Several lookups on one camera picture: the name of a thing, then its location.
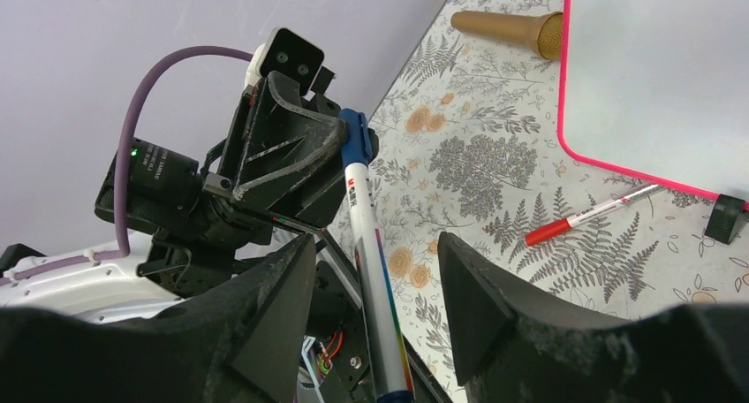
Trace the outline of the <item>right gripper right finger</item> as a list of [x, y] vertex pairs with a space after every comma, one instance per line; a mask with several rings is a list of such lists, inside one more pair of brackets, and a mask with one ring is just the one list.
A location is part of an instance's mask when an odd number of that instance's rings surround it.
[[638, 321], [570, 303], [451, 232], [438, 260], [458, 383], [472, 402], [745, 402], [748, 307]]

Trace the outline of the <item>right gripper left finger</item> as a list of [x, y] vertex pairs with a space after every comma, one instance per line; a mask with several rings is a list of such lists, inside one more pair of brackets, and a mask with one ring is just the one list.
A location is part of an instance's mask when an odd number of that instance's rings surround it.
[[4, 402], [290, 402], [315, 274], [301, 235], [250, 270], [149, 318], [1, 313]]

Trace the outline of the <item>pink framed whiteboard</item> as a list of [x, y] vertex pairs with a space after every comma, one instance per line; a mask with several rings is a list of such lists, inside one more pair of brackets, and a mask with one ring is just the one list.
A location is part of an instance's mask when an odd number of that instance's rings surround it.
[[748, 197], [748, 0], [564, 0], [558, 139], [573, 158]]

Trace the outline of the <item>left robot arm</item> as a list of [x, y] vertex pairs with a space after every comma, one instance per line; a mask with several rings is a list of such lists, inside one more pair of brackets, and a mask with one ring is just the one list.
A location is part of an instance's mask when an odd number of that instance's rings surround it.
[[125, 242], [65, 255], [24, 245], [1, 257], [1, 322], [15, 314], [113, 323], [150, 317], [213, 289], [273, 250], [281, 230], [325, 229], [346, 201], [344, 167], [370, 160], [366, 116], [272, 72], [246, 86], [228, 135], [203, 162], [137, 139], [125, 189]]

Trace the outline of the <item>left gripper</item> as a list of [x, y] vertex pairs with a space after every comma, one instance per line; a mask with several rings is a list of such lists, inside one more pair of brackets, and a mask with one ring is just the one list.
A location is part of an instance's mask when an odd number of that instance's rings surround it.
[[245, 270], [235, 261], [246, 244], [267, 244], [273, 227], [317, 232], [329, 226], [344, 202], [341, 147], [347, 128], [339, 104], [279, 72], [241, 96], [216, 171], [201, 204], [208, 229], [208, 279], [218, 285]]

